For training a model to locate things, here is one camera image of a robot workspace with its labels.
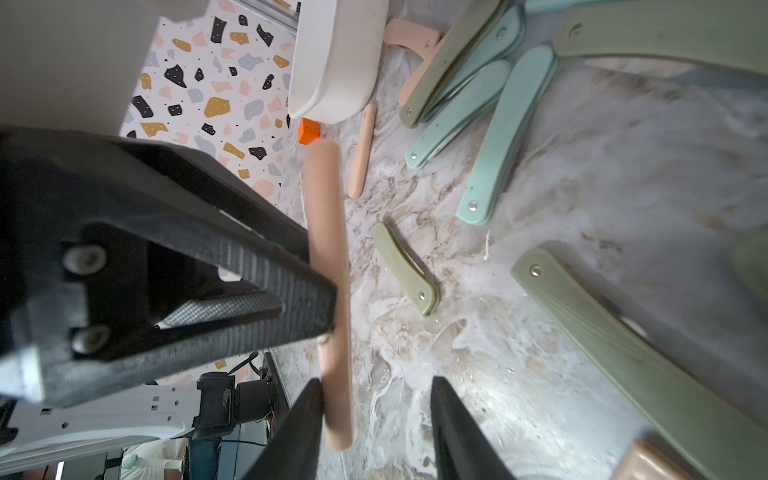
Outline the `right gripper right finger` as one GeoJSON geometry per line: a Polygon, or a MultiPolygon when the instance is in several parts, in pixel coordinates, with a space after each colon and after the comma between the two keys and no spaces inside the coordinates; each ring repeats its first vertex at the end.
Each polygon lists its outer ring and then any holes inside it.
{"type": "Polygon", "coordinates": [[[430,411],[438,479],[514,479],[445,377],[432,380],[430,411]]]}

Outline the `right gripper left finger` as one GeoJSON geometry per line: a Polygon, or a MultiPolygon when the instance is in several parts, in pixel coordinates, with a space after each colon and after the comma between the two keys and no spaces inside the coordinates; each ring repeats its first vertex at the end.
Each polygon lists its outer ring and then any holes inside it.
{"type": "Polygon", "coordinates": [[[312,378],[303,388],[273,439],[243,478],[313,480],[322,438],[322,383],[312,378]]]}

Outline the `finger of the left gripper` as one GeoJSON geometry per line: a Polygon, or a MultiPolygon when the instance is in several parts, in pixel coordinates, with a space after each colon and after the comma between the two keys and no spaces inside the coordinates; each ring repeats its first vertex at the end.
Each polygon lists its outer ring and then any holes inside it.
{"type": "Polygon", "coordinates": [[[1,132],[1,395],[69,407],[318,337],[306,230],[210,155],[1,132]]]}

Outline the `pink knife pair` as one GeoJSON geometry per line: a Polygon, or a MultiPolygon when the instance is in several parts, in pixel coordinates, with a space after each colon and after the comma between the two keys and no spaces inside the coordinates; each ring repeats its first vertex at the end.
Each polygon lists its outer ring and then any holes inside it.
{"type": "Polygon", "coordinates": [[[310,264],[328,284],[330,295],[332,326],[317,341],[326,443],[340,452],[353,443],[354,420],[349,254],[336,143],[318,139],[307,146],[302,186],[310,264]]]}

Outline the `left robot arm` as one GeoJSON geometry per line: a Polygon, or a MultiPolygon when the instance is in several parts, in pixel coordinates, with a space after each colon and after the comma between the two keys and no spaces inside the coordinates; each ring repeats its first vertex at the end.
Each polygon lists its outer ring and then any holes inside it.
{"type": "Polygon", "coordinates": [[[270,365],[177,374],[328,333],[336,300],[307,230],[211,155],[3,129],[2,473],[281,420],[270,365]]]}

